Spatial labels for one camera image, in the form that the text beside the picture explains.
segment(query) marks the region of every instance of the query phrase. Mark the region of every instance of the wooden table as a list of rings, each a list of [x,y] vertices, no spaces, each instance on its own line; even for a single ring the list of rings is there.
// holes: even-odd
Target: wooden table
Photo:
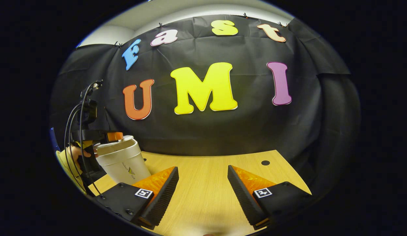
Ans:
[[[278,153],[264,151],[231,156],[169,156],[142,152],[151,175],[177,166],[179,181],[160,225],[153,231],[164,236],[244,236],[254,233],[227,179],[228,165],[233,165],[274,183],[289,181],[310,193],[307,185]],[[105,175],[95,182],[100,192],[116,185]],[[90,185],[91,191],[97,191]]]

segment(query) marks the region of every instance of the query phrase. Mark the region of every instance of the yellow sleeve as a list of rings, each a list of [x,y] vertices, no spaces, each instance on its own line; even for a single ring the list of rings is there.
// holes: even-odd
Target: yellow sleeve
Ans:
[[[64,151],[56,151],[56,157],[58,159],[59,164],[61,165],[62,169],[64,170],[64,172],[67,174],[67,176],[73,181],[73,183],[79,188],[79,190],[84,193],[87,194],[86,191],[84,191],[84,186],[83,186],[83,181],[81,180],[81,176],[78,175],[76,168],[79,170],[80,174],[82,173],[82,171],[76,167],[72,161],[71,158],[71,154],[68,153],[67,157],[68,157],[68,163],[67,160],[65,158],[65,152]],[[71,170],[75,176],[75,178],[72,176],[69,166],[71,167]]]

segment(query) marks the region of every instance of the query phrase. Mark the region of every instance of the letter m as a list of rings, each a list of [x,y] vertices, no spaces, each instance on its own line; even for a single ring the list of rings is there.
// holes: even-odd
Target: letter m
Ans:
[[[190,95],[200,111],[204,111],[212,92],[213,100],[209,107],[214,111],[237,108],[232,97],[229,72],[232,65],[226,62],[212,64],[202,82],[189,67],[173,70],[170,76],[176,80],[178,106],[175,113],[189,114],[193,106],[189,104]]]

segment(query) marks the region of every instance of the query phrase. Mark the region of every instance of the white tumbler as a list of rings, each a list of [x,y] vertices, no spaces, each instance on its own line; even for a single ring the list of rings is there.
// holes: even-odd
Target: white tumbler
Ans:
[[[151,176],[138,142],[131,135],[114,143],[98,143],[94,145],[94,149],[97,150],[97,162],[116,183],[132,185]]]

